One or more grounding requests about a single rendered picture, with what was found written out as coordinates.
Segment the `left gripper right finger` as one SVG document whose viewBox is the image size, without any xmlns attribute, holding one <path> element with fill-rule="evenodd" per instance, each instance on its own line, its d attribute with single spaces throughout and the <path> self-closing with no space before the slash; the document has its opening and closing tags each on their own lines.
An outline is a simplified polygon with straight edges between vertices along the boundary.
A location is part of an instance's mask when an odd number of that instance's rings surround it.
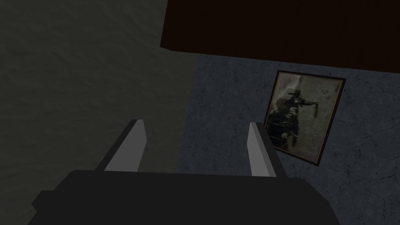
<svg viewBox="0 0 400 225">
<path fill-rule="evenodd" d="M 261 123 L 250 123 L 247 150 L 252 176 L 287 177 L 269 135 Z"/>
</svg>

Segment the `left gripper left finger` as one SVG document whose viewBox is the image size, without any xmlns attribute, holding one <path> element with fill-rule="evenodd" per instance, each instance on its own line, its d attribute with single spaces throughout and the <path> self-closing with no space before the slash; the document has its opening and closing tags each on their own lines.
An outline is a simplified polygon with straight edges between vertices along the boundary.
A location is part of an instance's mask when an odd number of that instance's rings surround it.
<svg viewBox="0 0 400 225">
<path fill-rule="evenodd" d="M 146 143 L 144 121 L 131 120 L 95 170 L 137 172 Z"/>
</svg>

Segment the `dark framed wall picture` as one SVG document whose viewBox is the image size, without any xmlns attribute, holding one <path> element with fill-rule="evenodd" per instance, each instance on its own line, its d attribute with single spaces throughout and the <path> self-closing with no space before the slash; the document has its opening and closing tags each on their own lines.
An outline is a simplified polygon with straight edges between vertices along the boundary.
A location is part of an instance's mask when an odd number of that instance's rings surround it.
<svg viewBox="0 0 400 225">
<path fill-rule="evenodd" d="M 345 82 L 278 70 L 263 123 L 273 147 L 319 166 Z"/>
</svg>

